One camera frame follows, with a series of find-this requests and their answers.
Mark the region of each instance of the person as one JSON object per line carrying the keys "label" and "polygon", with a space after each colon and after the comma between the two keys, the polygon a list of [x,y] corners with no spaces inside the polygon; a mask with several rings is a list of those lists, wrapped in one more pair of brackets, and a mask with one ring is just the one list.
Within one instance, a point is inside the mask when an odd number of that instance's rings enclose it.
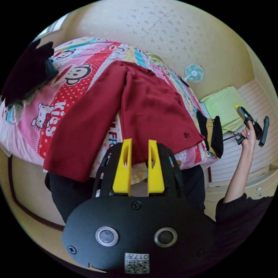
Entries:
{"label": "person", "polygon": [[[241,134],[245,139],[242,141],[242,152],[236,171],[225,197],[217,203],[215,221],[211,219],[214,226],[213,248],[202,265],[190,270],[188,276],[214,266],[237,249],[258,225],[273,198],[263,197],[254,200],[247,198],[244,193],[256,144],[256,134],[251,121],[248,121],[248,127]],[[205,186],[201,166],[182,170],[182,175],[186,201],[204,213]],[[94,178],[90,178],[86,183],[80,183],[48,172],[45,184],[66,223],[71,212],[92,197]]]}
{"label": "person", "polygon": [[[200,273],[200,270],[209,269],[235,251],[254,231],[273,199],[271,196],[254,200],[244,193],[256,145],[253,124],[251,121],[248,121],[247,124],[248,126],[241,133],[245,139],[242,141],[242,152],[238,165],[225,197],[216,205],[213,249],[202,266],[191,270],[190,276]],[[201,196],[202,201],[195,195],[190,201],[201,206],[204,200],[203,192]]]}

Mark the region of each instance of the yellow cloth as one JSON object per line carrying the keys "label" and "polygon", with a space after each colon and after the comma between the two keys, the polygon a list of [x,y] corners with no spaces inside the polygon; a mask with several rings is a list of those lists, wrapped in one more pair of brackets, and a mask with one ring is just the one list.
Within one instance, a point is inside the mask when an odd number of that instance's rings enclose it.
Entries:
{"label": "yellow cloth", "polygon": [[220,117],[223,134],[236,131],[243,125],[243,119],[238,115],[235,106],[249,108],[235,87],[227,87],[213,95],[200,100],[204,102],[212,119]]}
{"label": "yellow cloth", "polygon": [[206,130],[208,132],[207,141],[208,141],[209,151],[217,157],[217,155],[215,154],[215,152],[211,146],[211,139],[212,139],[212,132],[213,132],[213,120],[212,119],[207,119]]}

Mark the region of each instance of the pink bedspread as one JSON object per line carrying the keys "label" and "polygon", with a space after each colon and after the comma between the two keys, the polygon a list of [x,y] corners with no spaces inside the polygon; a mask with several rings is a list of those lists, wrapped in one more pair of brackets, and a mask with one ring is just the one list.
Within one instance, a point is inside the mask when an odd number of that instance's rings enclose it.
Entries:
{"label": "pink bedspread", "polygon": [[[57,47],[52,58],[54,66],[59,70],[59,74],[52,81],[24,101],[23,106],[15,105],[9,112],[3,105],[1,106],[0,128],[4,133],[1,134],[0,146],[26,161],[42,165],[60,119],[114,60],[135,62],[164,79],[173,90],[182,95],[187,111],[200,130],[196,110],[201,108],[194,93],[182,84],[175,72],[157,56],[154,59],[152,54],[119,42],[83,37]],[[11,132],[14,134],[13,143],[8,143],[5,137]],[[92,176],[95,176],[106,150],[121,141],[118,114],[92,166]],[[16,148],[15,145],[19,142],[21,146]],[[213,155],[206,150],[204,142],[175,154],[175,157],[181,169],[198,164],[208,167],[215,161]],[[146,178],[146,172],[144,163],[135,165],[132,182],[139,182]]]}

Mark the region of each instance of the electric fan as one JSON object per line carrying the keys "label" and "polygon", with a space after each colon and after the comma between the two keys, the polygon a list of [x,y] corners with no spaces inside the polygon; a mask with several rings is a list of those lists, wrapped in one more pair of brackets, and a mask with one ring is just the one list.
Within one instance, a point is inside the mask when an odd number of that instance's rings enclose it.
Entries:
{"label": "electric fan", "polygon": [[190,63],[186,65],[184,69],[185,78],[184,81],[190,80],[191,82],[197,83],[204,79],[205,72],[204,69],[196,64],[196,63]]}

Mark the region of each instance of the bed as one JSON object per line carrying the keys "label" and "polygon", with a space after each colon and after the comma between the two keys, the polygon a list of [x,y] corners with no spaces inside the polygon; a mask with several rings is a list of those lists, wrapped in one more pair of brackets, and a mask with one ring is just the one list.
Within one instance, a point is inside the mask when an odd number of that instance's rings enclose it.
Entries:
{"label": "bed", "polygon": [[[94,54],[94,59],[98,61],[97,68],[94,69],[93,76],[86,78],[86,57],[89,58],[92,54]],[[80,58],[83,58],[82,65],[80,65]],[[120,42],[85,36],[56,47],[52,59],[53,65],[59,71],[54,79],[28,99],[13,105],[10,109],[5,108],[4,103],[1,104],[0,147],[8,156],[14,155],[27,162],[42,166],[49,147],[50,140],[48,139],[55,132],[59,115],[66,113],[103,70],[115,60],[134,62],[164,79],[173,90],[182,96],[188,113],[200,131],[196,112],[197,110],[203,112],[203,110],[193,91],[179,80],[178,75],[160,57],[152,53]],[[44,95],[52,96],[52,103],[44,103]],[[92,177],[95,177],[107,149],[118,142],[122,142],[119,113],[92,165]],[[207,168],[217,160],[206,150],[204,141],[175,154],[175,158],[181,169],[191,168],[199,164]],[[132,184],[141,182],[146,178],[146,164],[134,165]]]}

